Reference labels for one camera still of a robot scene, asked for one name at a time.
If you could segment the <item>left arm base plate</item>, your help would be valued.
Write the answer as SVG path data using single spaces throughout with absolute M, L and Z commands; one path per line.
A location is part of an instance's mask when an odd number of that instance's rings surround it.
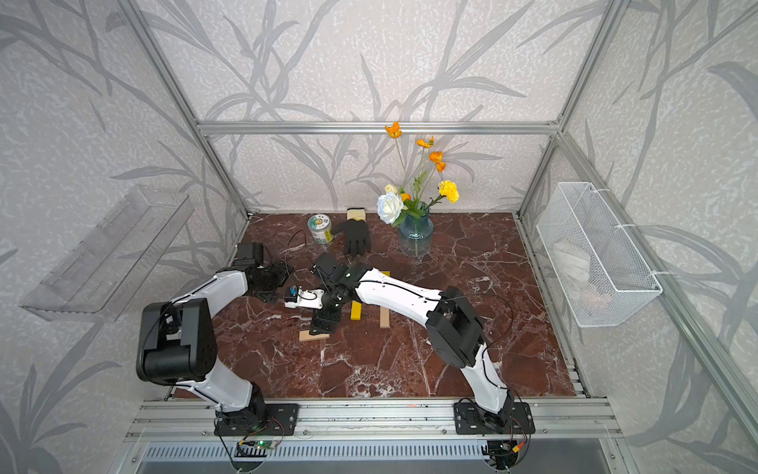
M 293 436 L 300 406 L 295 403 L 266 404 L 262 414 L 251 409 L 217 412 L 215 436 Z

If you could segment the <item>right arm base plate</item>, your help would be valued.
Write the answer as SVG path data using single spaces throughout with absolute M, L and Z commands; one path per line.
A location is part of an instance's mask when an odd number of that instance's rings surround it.
M 489 412 L 469 399 L 453 404 L 458 435 L 525 435 L 536 433 L 531 407 L 524 402 L 507 402 L 498 413 Z

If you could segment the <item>wooden block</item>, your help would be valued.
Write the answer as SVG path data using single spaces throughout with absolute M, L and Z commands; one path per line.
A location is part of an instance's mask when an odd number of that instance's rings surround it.
M 309 331 L 300 331 L 298 334 L 298 341 L 301 343 L 315 342 L 325 339 L 329 339 L 330 334 L 311 334 Z
M 389 329 L 391 327 L 391 321 L 390 321 L 390 309 L 386 307 L 380 308 L 380 327 L 382 329 Z

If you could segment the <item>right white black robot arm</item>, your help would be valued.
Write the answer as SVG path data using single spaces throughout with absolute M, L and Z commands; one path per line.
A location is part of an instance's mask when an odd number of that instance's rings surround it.
M 337 332 L 343 307 L 358 302 L 400 314 L 426 328 L 436 355 L 462 371 L 483 412 L 503 418 L 513 405 L 508 387 L 497 376 L 488 354 L 483 323 L 459 288 L 421 288 L 364 263 L 350 267 L 321 255 L 311 273 L 321 280 L 321 306 L 313 311 L 310 333 Z

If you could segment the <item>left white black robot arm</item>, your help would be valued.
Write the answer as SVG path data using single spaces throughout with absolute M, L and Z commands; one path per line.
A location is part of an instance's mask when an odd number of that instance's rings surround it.
M 156 385 L 187 390 L 216 405 L 219 412 L 262 418 L 266 403 L 260 388 L 236 375 L 218 358 L 212 319 L 241 296 L 264 300 L 287 282 L 291 268 L 228 268 L 198 288 L 142 311 L 136 373 Z

